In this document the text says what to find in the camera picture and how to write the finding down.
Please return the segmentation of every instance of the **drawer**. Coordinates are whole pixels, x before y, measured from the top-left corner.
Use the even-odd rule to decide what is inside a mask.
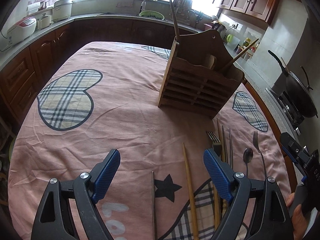
[[[1,70],[0,87],[8,103],[33,72],[29,48],[25,48]]]
[[[19,122],[22,123],[26,117],[33,101],[39,93],[39,87],[36,74],[32,73],[13,97],[10,107],[16,114]]]

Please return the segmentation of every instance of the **wok handle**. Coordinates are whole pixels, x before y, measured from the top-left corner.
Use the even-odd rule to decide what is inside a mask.
[[[274,57],[276,59],[276,61],[279,63],[279,65],[281,67],[282,73],[287,77],[289,75],[289,73],[285,70],[279,57],[276,54],[274,54],[271,50],[268,50],[268,52],[272,57]]]
[[[300,67],[302,68],[302,70],[303,70],[303,72],[304,72],[304,74],[306,75],[306,78],[307,78],[307,82],[308,82],[307,89],[308,90],[310,90],[310,89],[313,90],[313,88],[310,87],[309,78],[308,78],[308,75],[307,75],[306,71],[304,70],[304,67],[303,66],[300,66]]]

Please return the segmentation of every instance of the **plaid heart pattern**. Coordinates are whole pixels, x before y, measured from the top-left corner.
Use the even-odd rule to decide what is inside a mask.
[[[155,53],[165,59],[169,59],[169,56],[171,53],[171,49],[162,49],[162,48],[153,47],[153,46],[143,46],[142,48],[150,50],[151,52],[153,52],[153,53]]]
[[[101,79],[101,72],[82,69],[51,82],[37,96],[43,122],[56,131],[71,130],[83,124],[93,111],[93,100],[87,90]]]
[[[212,180],[207,180],[195,192],[195,204],[199,239],[210,240],[214,234],[214,198]],[[193,240],[192,215],[190,201],[181,210],[174,225],[159,240]],[[246,226],[240,228],[236,240],[244,239],[247,233]]]
[[[245,92],[237,92],[233,101],[232,109],[242,115],[247,122],[261,132],[268,131],[268,123],[257,109],[253,99]]]

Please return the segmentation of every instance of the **frying pan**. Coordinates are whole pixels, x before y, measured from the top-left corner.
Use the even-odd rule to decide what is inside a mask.
[[[293,74],[291,71],[286,71],[286,69],[282,65],[282,62],[276,54],[274,54],[271,50],[268,50],[268,52],[272,57],[276,59],[281,67],[282,73],[286,76],[285,85],[287,93],[300,114],[307,118],[311,118],[314,116],[318,117],[318,111],[309,93],[309,90],[313,89],[310,87],[309,78],[304,68],[301,66],[307,78],[307,87],[297,78],[295,74]]]

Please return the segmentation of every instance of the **wooden box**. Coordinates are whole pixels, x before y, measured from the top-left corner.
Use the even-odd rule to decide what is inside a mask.
[[[172,45],[158,106],[215,117],[244,80],[234,65],[225,68],[231,60],[216,30],[180,35],[179,43],[175,39]]]

